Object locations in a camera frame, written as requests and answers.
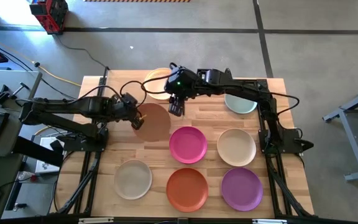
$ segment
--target plate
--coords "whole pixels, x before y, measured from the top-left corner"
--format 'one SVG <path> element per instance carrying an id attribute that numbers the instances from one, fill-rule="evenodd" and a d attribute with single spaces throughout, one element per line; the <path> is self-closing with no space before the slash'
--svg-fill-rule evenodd
<path id="1" fill-rule="evenodd" d="M 169 139 L 171 118 L 164 107 L 156 103 L 144 103 L 138 110 L 144 117 L 144 123 L 139 130 L 132 128 L 137 137 L 148 142 Z"/>
<path id="2" fill-rule="evenodd" d="M 206 153 L 207 141 L 204 134 L 194 127 L 182 127 L 169 139 L 171 155 L 179 162 L 192 164 Z"/>
<path id="3" fill-rule="evenodd" d="M 121 164 L 114 174 L 114 190 L 128 200 L 143 197 L 152 185 L 152 171 L 140 160 L 129 160 Z"/>
<path id="4" fill-rule="evenodd" d="M 152 70 L 149 74 L 146 75 L 145 81 L 150 80 L 152 78 L 160 78 L 167 75 L 171 75 L 172 70 L 169 68 L 158 68 L 156 70 Z M 148 82 L 144 85 L 145 89 L 152 92 L 160 92 L 164 91 L 165 82 L 167 82 L 167 78 L 161 79 L 161 80 L 154 80 L 151 82 Z M 148 93 L 149 96 L 156 100 L 167 100 L 171 96 L 168 93 L 162 93 L 162 94 L 151 94 Z"/>
<path id="5" fill-rule="evenodd" d="M 264 194 L 258 176 L 242 167 L 233 168 L 223 176 L 221 189 L 225 202 L 243 212 L 256 208 Z"/>
<path id="6" fill-rule="evenodd" d="M 233 128 L 223 132 L 218 139 L 218 153 L 224 162 L 241 167 L 250 163 L 256 154 L 252 136 L 244 130 Z"/>
<path id="7" fill-rule="evenodd" d="M 197 170 L 179 169 L 168 179 L 167 197 L 177 210 L 194 212 L 200 209 L 208 198 L 208 184 Z"/>
<path id="8" fill-rule="evenodd" d="M 224 95 L 224 103 L 230 110 L 239 114 L 250 113 L 256 108 L 257 105 L 256 102 L 229 94 Z"/>

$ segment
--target concrete floor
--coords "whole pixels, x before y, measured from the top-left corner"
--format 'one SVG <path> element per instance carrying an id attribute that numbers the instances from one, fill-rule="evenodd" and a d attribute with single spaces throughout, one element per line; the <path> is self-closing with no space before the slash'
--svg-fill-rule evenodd
<path id="1" fill-rule="evenodd" d="M 252 0 L 68 3 L 67 27 L 257 28 Z M 358 30 L 358 1 L 259 0 L 259 4 L 265 29 Z M 21 19 L 2 12 L 2 26 L 37 24 L 28 12 Z M 176 62 L 190 69 L 229 67 L 235 77 L 266 77 L 258 34 L 66 32 L 61 39 L 69 46 L 87 48 L 111 69 L 154 69 Z M 326 124 L 321 119 L 358 94 L 358 35 L 267 34 L 266 40 L 274 77 L 284 78 L 287 92 L 301 100 L 292 110 L 294 122 L 315 144 L 304 156 L 315 213 L 358 221 L 358 181 L 347 183 L 343 177 L 358 172 L 356 159 L 340 121 Z M 0 41 L 78 83 L 84 75 L 103 74 L 104 68 L 84 52 L 65 49 L 44 32 L 0 31 Z M 12 63 L 8 66 L 19 69 Z M 79 88 L 45 76 L 65 93 L 78 95 Z M 60 97 L 46 87 L 38 95 Z M 358 136 L 358 117 L 352 117 L 351 124 Z M 27 126 L 21 134 L 28 138 L 38 129 Z M 50 189 L 48 184 L 24 186 L 28 193 L 21 193 L 21 202 L 31 195 L 44 205 L 30 205 L 32 210 L 4 217 L 47 213 Z"/>

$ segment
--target wooden table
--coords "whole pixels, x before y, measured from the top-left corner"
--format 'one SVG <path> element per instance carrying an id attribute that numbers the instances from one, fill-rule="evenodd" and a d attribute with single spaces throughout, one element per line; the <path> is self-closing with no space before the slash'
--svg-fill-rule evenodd
<path id="1" fill-rule="evenodd" d="M 113 70 L 109 72 L 107 85 L 119 91 L 120 87 L 130 81 L 143 81 L 148 70 Z M 99 77 L 84 77 L 80 96 L 97 86 Z M 269 78 L 270 91 L 285 93 L 282 78 Z M 134 95 L 139 101 L 144 92 L 139 84 L 132 83 L 125 87 L 124 92 Z M 105 96 L 111 96 L 111 90 L 105 90 Z M 277 98 L 277 111 L 288 108 L 288 99 Z M 147 96 L 146 103 L 159 103 L 168 108 L 167 101 L 158 101 Z M 264 155 L 259 149 L 259 117 L 257 110 L 249 114 L 235 114 L 226 108 L 224 97 L 200 96 L 186 102 L 186 115 L 176 117 L 170 114 L 172 127 L 170 134 L 182 126 L 194 126 L 200 129 L 208 140 L 208 150 L 205 157 L 196 164 L 185 165 L 176 161 L 169 152 L 168 139 L 159 142 L 144 142 L 137 138 L 128 121 L 109 123 L 110 137 L 108 146 L 103 152 L 96 190 L 94 195 L 92 216 L 109 217 L 203 217 L 203 218 L 272 218 L 273 207 L 270 196 L 269 180 Z M 88 123 L 89 119 L 75 116 L 74 121 Z M 289 111 L 280 115 L 284 127 L 293 128 L 293 120 Z M 221 196 L 221 181 L 223 175 L 232 167 L 226 164 L 218 155 L 216 142 L 219 135 L 229 128 L 241 128 L 252 135 L 256 141 L 257 153 L 247 169 L 255 172 L 264 186 L 264 196 L 257 208 L 249 212 L 238 212 L 225 203 Z M 65 162 L 57 185 L 57 203 L 61 207 L 72 195 L 78 185 L 84 154 L 76 152 Z M 283 164 L 288 188 L 306 211 L 313 213 L 305 172 L 299 158 L 283 154 Z M 148 164 L 153 173 L 153 183 L 149 192 L 138 200 L 120 198 L 113 190 L 114 173 L 117 168 L 129 159 L 140 159 Z M 202 208 L 192 213 L 182 213 L 174 209 L 165 195 L 165 187 L 170 175 L 182 167 L 192 167 L 200 171 L 208 182 L 209 197 Z M 85 189 L 83 207 L 88 196 Z M 282 192 L 277 191 L 280 208 L 284 212 Z"/>

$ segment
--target desk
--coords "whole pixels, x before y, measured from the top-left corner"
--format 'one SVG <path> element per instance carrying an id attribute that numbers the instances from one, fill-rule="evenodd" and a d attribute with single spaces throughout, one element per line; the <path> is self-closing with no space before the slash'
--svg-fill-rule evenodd
<path id="1" fill-rule="evenodd" d="M 2 87 L 2 84 L 5 84 L 15 91 L 19 88 L 19 83 L 23 82 L 30 88 L 30 91 L 23 89 L 18 93 L 18 97 L 24 99 L 32 98 L 37 90 L 41 77 L 42 74 L 39 72 L 29 73 L 22 71 L 0 70 L 0 88 Z M 20 110 L 20 108 L 12 100 L 7 101 L 4 106 L 14 110 Z M 0 141 L 0 185 L 16 179 L 17 171 L 22 164 L 23 158 L 20 154 L 9 154 L 14 146 L 17 136 L 19 135 L 22 124 L 18 119 L 19 114 L 17 112 L 6 112 L 11 115 L 9 116 L 9 121 L 0 136 L 0 138 L 2 138 L 2 141 Z M 4 211 L 11 188 L 12 185 L 7 185 L 1 189 L 2 197 L 0 198 L 0 217 Z"/>
<path id="2" fill-rule="evenodd" d="M 129 80 L 144 81 L 147 70 L 110 71 L 107 85 L 117 91 Z M 99 77 L 84 77 L 80 95 L 97 86 Z M 285 93 L 284 80 L 281 78 L 268 79 L 270 91 Z M 136 83 L 126 86 L 127 91 L 139 101 L 143 99 L 143 91 Z M 105 96 L 111 96 L 111 90 L 105 90 Z M 274 96 L 277 99 L 278 110 L 288 108 L 288 99 Z M 149 96 L 147 103 L 159 103 L 168 108 L 167 101 L 158 101 Z M 257 111 L 249 114 L 235 114 L 224 105 L 224 96 L 201 96 L 186 102 L 186 115 L 176 117 L 170 114 L 172 127 L 170 134 L 182 126 L 194 126 L 200 129 L 208 140 L 208 150 L 205 157 L 196 164 L 185 165 L 176 161 L 169 152 L 168 140 L 159 142 L 143 142 L 132 132 L 130 123 L 121 121 L 109 123 L 110 137 L 106 150 L 102 154 L 96 190 L 91 215 L 107 217 L 196 217 L 196 218 L 273 218 L 272 199 L 270 196 L 269 180 L 265 157 L 259 149 L 259 116 Z M 82 116 L 74 116 L 80 123 L 89 120 Z M 292 128 L 291 113 L 280 115 L 284 127 Z M 218 155 L 216 142 L 219 135 L 229 128 L 241 128 L 252 135 L 256 141 L 257 154 L 246 168 L 255 172 L 264 186 L 264 196 L 259 206 L 249 212 L 238 212 L 228 206 L 221 196 L 220 185 L 223 175 L 232 167 L 227 165 Z M 65 162 L 57 185 L 57 202 L 61 207 L 71 196 L 78 185 L 84 154 L 76 152 Z M 299 158 L 294 155 L 283 154 L 283 164 L 288 188 L 296 199 L 310 213 L 313 207 L 308 190 L 305 172 Z M 147 194 L 138 200 L 120 198 L 113 190 L 113 179 L 116 169 L 129 159 L 140 159 L 148 164 L 153 173 L 153 183 Z M 182 213 L 175 210 L 165 195 L 165 187 L 170 175 L 182 167 L 192 167 L 200 171 L 209 185 L 209 197 L 203 207 L 192 213 Z M 284 211 L 281 190 L 277 191 L 280 208 Z"/>

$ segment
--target purple plate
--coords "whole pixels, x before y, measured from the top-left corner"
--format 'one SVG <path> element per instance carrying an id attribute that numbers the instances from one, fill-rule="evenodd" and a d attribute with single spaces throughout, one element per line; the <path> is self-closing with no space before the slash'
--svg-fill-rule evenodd
<path id="1" fill-rule="evenodd" d="M 222 180 L 222 195 L 228 205 L 238 211 L 249 211 L 258 206 L 264 190 L 259 178 L 246 168 L 229 170 Z"/>

